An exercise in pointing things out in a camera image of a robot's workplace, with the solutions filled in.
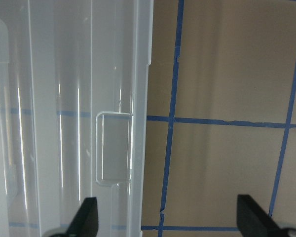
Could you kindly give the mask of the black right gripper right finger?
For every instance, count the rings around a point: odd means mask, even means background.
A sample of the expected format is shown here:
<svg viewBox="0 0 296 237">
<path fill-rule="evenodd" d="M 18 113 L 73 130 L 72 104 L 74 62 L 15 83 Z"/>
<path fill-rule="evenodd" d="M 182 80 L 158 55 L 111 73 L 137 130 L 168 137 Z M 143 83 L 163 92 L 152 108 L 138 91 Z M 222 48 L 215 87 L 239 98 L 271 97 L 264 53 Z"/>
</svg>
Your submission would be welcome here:
<svg viewBox="0 0 296 237">
<path fill-rule="evenodd" d="M 286 236 L 250 195 L 237 196 L 237 228 L 243 237 Z"/>
</svg>

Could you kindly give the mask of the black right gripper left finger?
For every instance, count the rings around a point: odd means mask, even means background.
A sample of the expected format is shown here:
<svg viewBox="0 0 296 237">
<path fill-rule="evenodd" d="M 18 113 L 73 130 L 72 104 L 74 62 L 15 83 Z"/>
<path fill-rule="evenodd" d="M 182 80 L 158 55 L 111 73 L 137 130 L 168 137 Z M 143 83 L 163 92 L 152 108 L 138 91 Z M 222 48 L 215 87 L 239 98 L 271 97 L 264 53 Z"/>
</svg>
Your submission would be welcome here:
<svg viewBox="0 0 296 237">
<path fill-rule="evenodd" d="M 66 230 L 68 237 L 96 237 L 99 229 L 96 197 L 86 197 Z"/>
</svg>

